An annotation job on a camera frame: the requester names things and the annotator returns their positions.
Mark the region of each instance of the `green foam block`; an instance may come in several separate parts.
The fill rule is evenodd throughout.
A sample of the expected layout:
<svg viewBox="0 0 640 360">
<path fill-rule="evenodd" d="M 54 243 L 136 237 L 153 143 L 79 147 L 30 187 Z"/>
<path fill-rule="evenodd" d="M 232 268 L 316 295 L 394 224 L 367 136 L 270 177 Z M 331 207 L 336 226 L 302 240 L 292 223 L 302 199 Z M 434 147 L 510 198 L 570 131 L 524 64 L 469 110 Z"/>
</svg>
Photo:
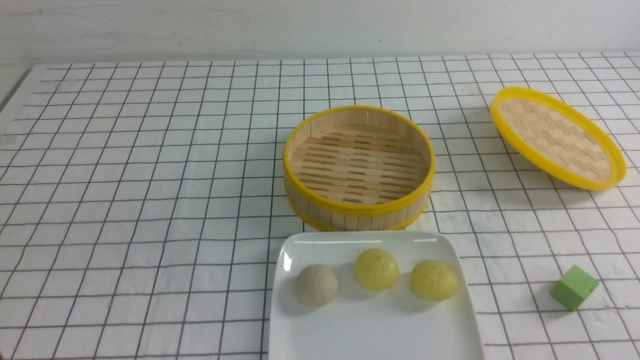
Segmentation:
<svg viewBox="0 0 640 360">
<path fill-rule="evenodd" d="M 551 289 L 551 296 L 567 310 L 576 311 L 597 287 L 596 279 L 573 265 Z"/>
</svg>

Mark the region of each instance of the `yellow plastic rim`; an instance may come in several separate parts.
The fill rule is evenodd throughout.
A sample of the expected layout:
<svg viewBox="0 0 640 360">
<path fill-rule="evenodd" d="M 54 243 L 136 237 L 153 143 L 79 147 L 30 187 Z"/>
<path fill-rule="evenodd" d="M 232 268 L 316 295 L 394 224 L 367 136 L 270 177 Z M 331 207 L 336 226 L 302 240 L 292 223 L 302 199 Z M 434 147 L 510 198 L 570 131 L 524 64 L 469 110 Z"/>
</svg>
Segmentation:
<svg viewBox="0 0 640 360">
<path fill-rule="evenodd" d="M 338 111 L 345 111 L 345 110 L 368 110 L 368 111 L 377 111 L 377 112 L 385 113 L 399 120 L 402 120 L 403 122 L 407 123 L 411 128 L 413 128 L 413 130 L 418 132 L 418 134 L 420 134 L 420 137 L 422 137 L 422 139 L 426 142 L 427 148 L 429 149 L 430 166 L 429 166 L 429 172 L 427 173 L 427 176 L 425 177 L 424 181 L 414 191 L 410 192 L 408 195 L 405 195 L 404 197 L 401 197 L 400 199 L 386 202 L 384 204 L 375 204 L 375 205 L 345 204 L 342 202 L 329 200 L 329 199 L 325 199 L 324 197 L 321 197 L 320 195 L 309 190 L 306 186 L 304 186 L 300 182 L 300 180 L 296 178 L 286 159 L 287 153 L 289 153 L 289 147 L 291 146 L 291 140 L 296 136 L 298 131 L 300 131 L 300 129 L 302 129 L 302 127 L 306 125 L 308 122 L 312 122 L 316 118 L 324 116 L 329 113 L 335 113 Z M 374 108 L 372 106 L 356 105 L 356 106 L 342 106 L 340 108 L 325 110 L 325 111 L 322 111 L 321 113 L 312 115 L 307 120 L 303 121 L 300 125 L 298 125 L 293 130 L 293 132 L 287 139 L 287 143 L 284 145 L 284 155 L 282 156 L 282 163 L 284 165 L 284 176 L 291 180 L 291 183 L 295 188 L 295 190 L 307 201 L 313 203 L 316 206 L 319 206 L 320 208 L 324 208 L 327 211 L 332 213 L 340 213 L 340 214 L 351 215 L 356 217 L 363 217 L 363 216 L 374 217 L 377 215 L 393 213 L 395 211 L 403 209 L 407 207 L 407 205 L 415 202 L 419 197 L 423 196 L 424 193 L 427 192 L 427 190 L 429 189 L 429 186 L 433 181 L 433 176 L 435 175 L 436 156 L 433 153 L 433 146 L 429 141 L 429 138 L 424 134 L 422 129 L 419 128 L 417 125 L 415 125 L 413 122 L 411 122 L 411 120 L 405 118 L 404 116 L 396 114 L 392 111 L 384 110 L 381 108 Z"/>
<path fill-rule="evenodd" d="M 611 166 L 611 174 L 606 181 L 594 181 L 570 172 L 563 167 L 548 160 L 542 154 L 533 149 L 522 138 L 515 133 L 512 128 L 502 118 L 500 113 L 500 105 L 510 99 L 523 99 L 544 105 L 551 110 L 560 113 L 562 116 L 571 120 L 582 130 L 589 134 L 598 143 L 607 155 Z M 582 188 L 585 190 L 602 191 L 616 186 L 627 174 L 627 166 L 622 153 L 616 144 L 604 133 L 593 121 L 578 112 L 571 106 L 557 100 L 549 95 L 531 90 L 528 88 L 509 87 L 498 92 L 491 104 L 491 117 L 493 123 L 497 127 L 498 132 L 514 149 L 516 149 L 525 159 L 531 161 L 534 165 L 549 173 L 551 176 L 566 182 L 567 184 Z"/>
<path fill-rule="evenodd" d="M 294 204 L 293 201 L 291 201 L 291 198 L 289 197 L 289 195 L 287 194 L 287 200 L 289 201 L 289 205 L 290 207 L 293 209 L 293 211 L 296 213 L 296 215 L 302 219 L 302 221 L 304 221 L 307 225 L 309 225 L 310 227 L 313 227 L 314 229 L 318 230 L 318 231 L 344 231 L 344 229 L 333 229 L 331 227 L 328 226 L 324 226 L 318 222 L 313 221 L 310 217 L 306 216 L 305 214 L 303 214 Z M 427 201 L 426 205 L 423 206 L 420 211 L 418 211 L 414 216 L 412 216 L 411 218 L 409 218 L 407 221 L 397 224 L 394 227 L 391 227 L 390 229 L 386 229 L 386 230 L 404 230 L 406 229 L 407 226 L 411 225 L 414 221 L 418 220 L 418 218 L 420 217 L 420 215 L 422 215 L 422 212 L 424 211 L 424 209 L 427 207 L 427 205 L 429 204 L 429 202 Z"/>
</svg>

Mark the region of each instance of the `bamboo steamer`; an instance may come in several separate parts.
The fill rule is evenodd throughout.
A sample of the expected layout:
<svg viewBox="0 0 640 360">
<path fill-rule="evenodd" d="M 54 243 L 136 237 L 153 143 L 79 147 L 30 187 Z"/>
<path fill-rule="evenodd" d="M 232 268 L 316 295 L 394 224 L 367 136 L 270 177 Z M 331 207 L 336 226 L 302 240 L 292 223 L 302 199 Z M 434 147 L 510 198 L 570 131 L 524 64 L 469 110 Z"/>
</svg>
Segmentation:
<svg viewBox="0 0 640 360">
<path fill-rule="evenodd" d="M 410 120 L 345 106 L 309 117 L 284 148 L 289 204 L 322 231 L 404 229 L 427 206 L 433 146 Z"/>
</svg>

